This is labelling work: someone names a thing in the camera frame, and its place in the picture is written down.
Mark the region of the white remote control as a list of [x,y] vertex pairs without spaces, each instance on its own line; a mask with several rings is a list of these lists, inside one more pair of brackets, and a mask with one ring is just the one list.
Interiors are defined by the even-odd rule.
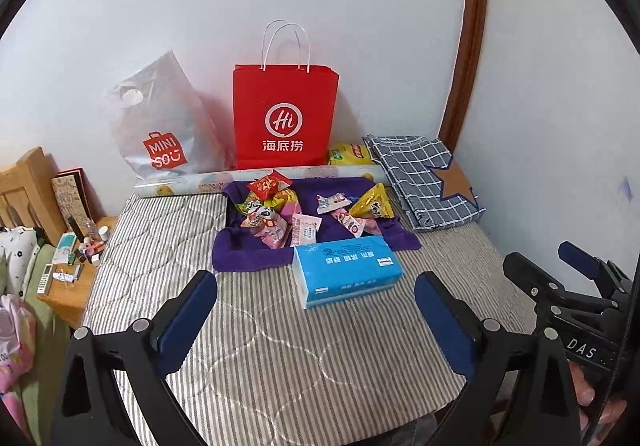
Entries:
[[50,290],[51,280],[53,273],[53,265],[47,264],[43,268],[43,272],[40,276],[40,280],[38,282],[37,294],[38,295],[47,295]]

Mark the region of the blue tissue pack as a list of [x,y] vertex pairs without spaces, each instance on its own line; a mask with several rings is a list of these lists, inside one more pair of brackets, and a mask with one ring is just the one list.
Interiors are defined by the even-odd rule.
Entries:
[[402,276],[382,236],[301,245],[294,250],[292,267],[303,309],[378,293]]

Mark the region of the rolled fruit print mat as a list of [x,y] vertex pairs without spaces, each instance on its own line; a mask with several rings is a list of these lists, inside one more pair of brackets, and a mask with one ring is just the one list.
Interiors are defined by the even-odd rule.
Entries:
[[[375,183],[390,185],[382,167],[371,165],[318,165],[277,167],[277,171],[288,179],[304,178],[356,178],[371,176]],[[208,195],[219,193],[233,181],[250,183],[262,178],[271,169],[239,169],[204,174],[180,175],[168,178],[145,179],[134,186],[134,193],[140,198],[164,197],[165,195]]]

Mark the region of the wooden nightstand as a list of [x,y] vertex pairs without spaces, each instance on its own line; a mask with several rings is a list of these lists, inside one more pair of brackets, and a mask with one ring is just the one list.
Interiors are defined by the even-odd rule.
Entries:
[[[74,253],[79,250],[85,238],[90,238],[94,241],[99,236],[100,227],[105,226],[108,230],[112,230],[115,228],[116,221],[116,217],[101,218],[96,223],[96,234],[94,236],[76,236],[77,241]],[[54,240],[54,251],[59,239]],[[48,264],[53,265],[50,290],[47,295],[37,294],[37,299],[47,304],[53,310],[53,313],[72,329],[78,328],[84,320],[89,297],[98,273],[99,262],[105,250],[105,244],[102,243],[98,246],[99,253],[95,254],[94,258],[86,258],[78,254],[71,257],[68,263],[64,265],[53,265],[51,263],[52,257],[48,262]]]

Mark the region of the pink yellow snack packet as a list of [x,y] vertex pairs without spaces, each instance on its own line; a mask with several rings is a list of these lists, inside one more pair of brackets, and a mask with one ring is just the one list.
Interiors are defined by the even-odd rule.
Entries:
[[294,214],[302,213],[298,196],[291,188],[278,191],[272,198],[265,200],[262,205],[270,207],[270,209],[279,213],[288,224],[292,223]]

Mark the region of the red Haidilao paper bag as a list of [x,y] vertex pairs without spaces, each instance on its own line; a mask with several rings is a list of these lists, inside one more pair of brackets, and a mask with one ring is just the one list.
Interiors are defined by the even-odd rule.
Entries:
[[[292,28],[298,62],[270,64],[277,34]],[[301,25],[277,19],[262,34],[262,61],[238,64],[232,76],[236,166],[266,169],[322,165],[328,156],[340,76],[310,61],[310,39]]]

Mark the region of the white pink snack packet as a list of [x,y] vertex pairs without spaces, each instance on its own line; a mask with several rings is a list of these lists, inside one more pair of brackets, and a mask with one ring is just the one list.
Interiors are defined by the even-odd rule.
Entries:
[[333,195],[329,195],[328,197],[317,195],[317,202],[317,213],[319,215],[344,209],[344,207],[352,204],[352,200],[345,195],[344,192],[333,193]]

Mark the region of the patterned book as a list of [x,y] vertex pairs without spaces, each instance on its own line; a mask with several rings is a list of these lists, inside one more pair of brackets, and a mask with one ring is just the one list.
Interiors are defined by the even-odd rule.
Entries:
[[85,188],[85,174],[80,167],[58,172],[51,179],[58,209],[69,229],[76,227],[85,237],[96,234],[96,224]]

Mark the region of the white floral pillow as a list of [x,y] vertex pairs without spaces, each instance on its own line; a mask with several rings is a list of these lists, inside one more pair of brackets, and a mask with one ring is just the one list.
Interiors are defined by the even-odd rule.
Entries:
[[1,293],[24,299],[40,251],[37,232],[23,226],[1,230]]

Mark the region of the pink strawberry wafer packet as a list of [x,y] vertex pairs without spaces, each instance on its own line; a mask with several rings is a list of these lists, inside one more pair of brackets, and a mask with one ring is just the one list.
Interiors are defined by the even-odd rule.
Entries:
[[360,238],[364,232],[366,223],[362,218],[352,216],[344,207],[331,212],[332,217],[338,221],[354,238]]

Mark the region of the green snack packet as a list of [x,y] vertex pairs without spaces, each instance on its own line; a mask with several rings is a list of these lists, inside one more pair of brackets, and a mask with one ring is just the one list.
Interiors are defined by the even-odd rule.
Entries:
[[238,203],[236,209],[243,215],[248,216],[262,207],[262,201],[258,198],[247,197],[243,202]]

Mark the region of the blue plaid folded cloth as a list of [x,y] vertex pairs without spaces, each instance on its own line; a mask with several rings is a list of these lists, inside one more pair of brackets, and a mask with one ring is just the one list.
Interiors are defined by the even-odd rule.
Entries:
[[381,165],[413,229],[454,228],[478,221],[486,212],[442,140],[367,135],[363,142]]

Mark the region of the white red character snack packet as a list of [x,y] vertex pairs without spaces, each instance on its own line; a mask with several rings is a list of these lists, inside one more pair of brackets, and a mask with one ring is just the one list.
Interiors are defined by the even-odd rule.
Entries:
[[262,240],[270,249],[282,249],[288,239],[290,225],[275,210],[268,206],[258,207],[242,221],[241,227]]

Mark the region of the striped quilted mattress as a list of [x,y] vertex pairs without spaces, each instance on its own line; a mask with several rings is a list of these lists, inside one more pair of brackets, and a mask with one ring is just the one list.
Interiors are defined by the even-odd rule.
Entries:
[[[149,318],[212,265],[222,195],[131,197],[96,273],[84,322],[94,333]],[[290,267],[218,273],[218,299],[171,391],[211,445],[344,445],[399,428],[459,394],[413,286],[437,273],[477,316],[527,333],[532,301],[506,280],[477,224],[420,234],[390,290],[303,309]]]

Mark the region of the pale pink sachet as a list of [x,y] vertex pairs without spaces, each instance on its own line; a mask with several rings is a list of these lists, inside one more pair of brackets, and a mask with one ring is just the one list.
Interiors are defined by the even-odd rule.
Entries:
[[317,232],[322,219],[317,216],[294,214],[292,217],[291,245],[311,245],[317,243]]

